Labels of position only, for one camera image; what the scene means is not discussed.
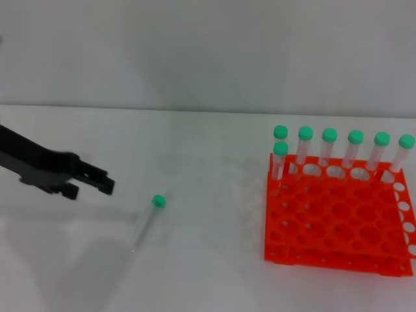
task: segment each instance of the white tabletop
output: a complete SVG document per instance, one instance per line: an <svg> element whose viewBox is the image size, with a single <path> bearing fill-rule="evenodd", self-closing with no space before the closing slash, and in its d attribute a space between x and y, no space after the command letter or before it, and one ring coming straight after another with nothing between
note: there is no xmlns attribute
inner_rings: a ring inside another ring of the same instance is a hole
<svg viewBox="0 0 416 312"><path fill-rule="evenodd" d="M396 146L415 120L0 106L0 122L53 150L78 153L116 181L113 196L82 185L77 201L0 171L2 311L415 311L416 279L263 261L268 155L277 124L290 152L301 125L334 127L342 157L349 130L372 148L377 131ZM395 148L383 160L391 160ZM416 202L416 160L405 175ZM127 241L154 194L166 209L139 251Z"/></svg>

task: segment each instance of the clear plastic tube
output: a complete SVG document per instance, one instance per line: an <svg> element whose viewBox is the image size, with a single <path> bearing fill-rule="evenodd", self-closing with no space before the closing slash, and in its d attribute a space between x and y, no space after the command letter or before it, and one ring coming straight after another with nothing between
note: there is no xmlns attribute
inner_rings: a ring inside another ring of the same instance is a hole
<svg viewBox="0 0 416 312"><path fill-rule="evenodd" d="M390 166L390 171L392 172L399 172L400 169L403 167L403 163L408 156L410 149L402 148L401 146L398 147L395 158Z"/></svg>
<svg viewBox="0 0 416 312"><path fill-rule="evenodd" d="M283 176L283 168L285 166L286 156L278 156L273 154L273 169L272 169L272 179L280 180Z"/></svg>
<svg viewBox="0 0 416 312"><path fill-rule="evenodd" d="M138 249L155 217L165 205L166 199L162 195L156 194L151 200L151 203L144 209L140 218L135 223L135 230L128 242L133 252Z"/></svg>
<svg viewBox="0 0 416 312"><path fill-rule="evenodd" d="M354 160L356 159L358 148L359 148L359 144L353 144L353 143L348 144L348 147L346 149L345 156L343 159L343 163L342 163L342 166L344 168L349 169L352 167Z"/></svg>
<svg viewBox="0 0 416 312"><path fill-rule="evenodd" d="M129 240L129 247L132 249L132 251L135 252L137 248L140 246L142 238L144 237L145 233L147 232L147 229L149 228L150 224L156 216L156 212L157 210L154 207L154 205L149 204L136 221L134 225L135 230Z"/></svg>
<svg viewBox="0 0 416 312"><path fill-rule="evenodd" d="M309 140L299 139L298 149L296 150L296 163L304 164L306 162L307 151L309 149Z"/></svg>
<svg viewBox="0 0 416 312"><path fill-rule="evenodd" d="M320 151L318 164L321 167L327 167L330 163L330 158L332 154L333 142L322 142L322 149Z"/></svg>
<svg viewBox="0 0 416 312"><path fill-rule="evenodd" d="M375 169L377 169L378 163L382 158L384 149L385 146L379 146L377 144L374 145L370 154L369 161L367 161L367 164L365 165L365 168L367 170L374 171Z"/></svg>

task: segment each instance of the test tube on table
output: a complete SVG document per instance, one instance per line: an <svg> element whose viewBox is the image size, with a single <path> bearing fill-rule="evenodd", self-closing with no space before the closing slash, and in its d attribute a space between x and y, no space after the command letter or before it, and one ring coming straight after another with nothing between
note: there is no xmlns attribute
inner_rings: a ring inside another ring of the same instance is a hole
<svg viewBox="0 0 416 312"><path fill-rule="evenodd" d="M142 238L146 234L149 226L154 221L159 211L166 205L166 200L162 195L155 195L151 203L146 207L140 218L135 224L135 230L129 240L129 246L135 252L140 246Z"/></svg>

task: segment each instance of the test tube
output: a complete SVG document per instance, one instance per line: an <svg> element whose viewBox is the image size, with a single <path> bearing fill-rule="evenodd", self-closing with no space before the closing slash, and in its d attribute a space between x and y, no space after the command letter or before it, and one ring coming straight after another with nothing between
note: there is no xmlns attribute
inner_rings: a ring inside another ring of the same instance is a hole
<svg viewBox="0 0 416 312"><path fill-rule="evenodd" d="M298 149L296 150L296 163L304 164L306 161L307 150L309 149L309 141L312 139L313 130L308 126L299 129Z"/></svg>
<svg viewBox="0 0 416 312"><path fill-rule="evenodd" d="M321 167L327 167L330 163L330 158L332 154L333 143L337 140L338 133L333 128L326 128L322 132L322 149L320 151L318 164Z"/></svg>
<svg viewBox="0 0 416 312"><path fill-rule="evenodd" d="M364 140L364 134L360 130L352 130L350 134L348 135L348 147L345 152L345 156L343 159L342 166L344 168L351 168L352 164L354 163L354 160L356 159L357 151L359 148L359 145Z"/></svg>
<svg viewBox="0 0 416 312"><path fill-rule="evenodd" d="M278 181L281 179L288 149L289 147L286 142L277 142L274 144L272 179Z"/></svg>
<svg viewBox="0 0 416 312"><path fill-rule="evenodd" d="M276 142L285 141L287 138L287 128L284 125L277 125L273 132Z"/></svg>
<svg viewBox="0 0 416 312"><path fill-rule="evenodd" d="M140 215L140 218L135 224L135 230L129 240L129 246L133 252L137 251L140 243L146 234L151 223L154 221L158 212L166 205L166 200L162 195L155 195L149 204Z"/></svg>
<svg viewBox="0 0 416 312"><path fill-rule="evenodd" d="M372 148L370 158L365 165L368 171L375 171L378 163L382 158L384 149L390 143L390 135L387 132L379 132L374 137L374 147Z"/></svg>
<svg viewBox="0 0 416 312"><path fill-rule="evenodd" d="M402 135L398 141L396 156L390 166L390 171L399 172L403 166L408 153L415 145L415 138L412 135Z"/></svg>

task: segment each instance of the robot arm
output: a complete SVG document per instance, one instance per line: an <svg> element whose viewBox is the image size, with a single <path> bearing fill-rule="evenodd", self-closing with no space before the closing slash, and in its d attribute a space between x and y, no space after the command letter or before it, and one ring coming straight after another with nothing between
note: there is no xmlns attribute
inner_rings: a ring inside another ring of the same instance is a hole
<svg viewBox="0 0 416 312"><path fill-rule="evenodd" d="M22 183L49 194L61 193L75 200L79 187L68 182L76 179L111 195L114 181L107 172L80 160L70 152L51 151L0 125L0 166L20 175Z"/></svg>

